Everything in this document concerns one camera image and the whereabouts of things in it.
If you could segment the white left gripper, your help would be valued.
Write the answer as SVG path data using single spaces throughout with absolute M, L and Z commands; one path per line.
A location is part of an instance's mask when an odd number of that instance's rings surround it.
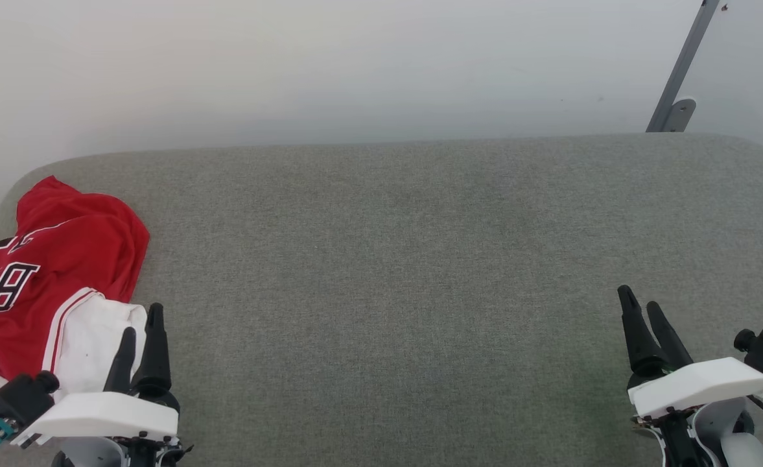
M 38 444 L 50 438 L 134 438 L 142 433 L 156 442 L 176 440 L 179 414 L 167 406 L 180 403 L 171 392 L 164 305 L 150 305 L 140 366 L 132 379 L 135 349 L 135 328 L 124 328 L 104 391 L 65 396 L 18 434 L 12 444 L 20 446 L 34 435 Z M 128 395 L 130 387 L 137 397 Z

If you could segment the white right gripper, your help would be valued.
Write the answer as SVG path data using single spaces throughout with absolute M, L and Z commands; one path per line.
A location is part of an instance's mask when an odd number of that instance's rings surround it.
M 647 304 L 651 334 L 631 287 L 619 286 L 618 298 L 632 372 L 628 398 L 638 417 L 657 419 L 672 411 L 763 393 L 763 373 L 736 358 L 694 363 L 657 302 Z M 675 372 L 666 375 L 667 368 Z

